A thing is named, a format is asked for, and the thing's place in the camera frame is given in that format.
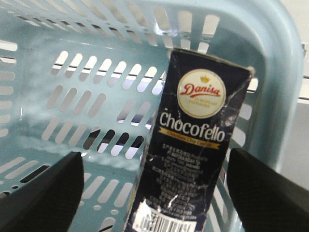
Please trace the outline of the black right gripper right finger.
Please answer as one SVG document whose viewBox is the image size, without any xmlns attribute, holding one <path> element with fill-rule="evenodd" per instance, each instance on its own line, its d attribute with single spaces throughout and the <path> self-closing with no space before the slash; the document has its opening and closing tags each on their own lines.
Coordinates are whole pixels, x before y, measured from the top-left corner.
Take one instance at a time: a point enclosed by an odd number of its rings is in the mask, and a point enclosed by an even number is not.
<svg viewBox="0 0 309 232">
<path fill-rule="evenodd" d="M 246 232 L 307 232 L 309 192 L 240 148 L 230 153 L 227 186 Z"/>
</svg>

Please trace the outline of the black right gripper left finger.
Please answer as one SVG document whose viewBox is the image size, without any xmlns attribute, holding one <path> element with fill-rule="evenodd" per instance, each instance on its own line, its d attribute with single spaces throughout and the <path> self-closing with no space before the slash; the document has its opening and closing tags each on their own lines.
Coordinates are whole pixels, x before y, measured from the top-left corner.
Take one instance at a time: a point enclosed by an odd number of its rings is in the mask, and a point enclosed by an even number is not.
<svg viewBox="0 0 309 232">
<path fill-rule="evenodd" d="M 2 232 L 68 231 L 84 189 L 80 152 L 70 152 L 0 201 Z"/>
</svg>

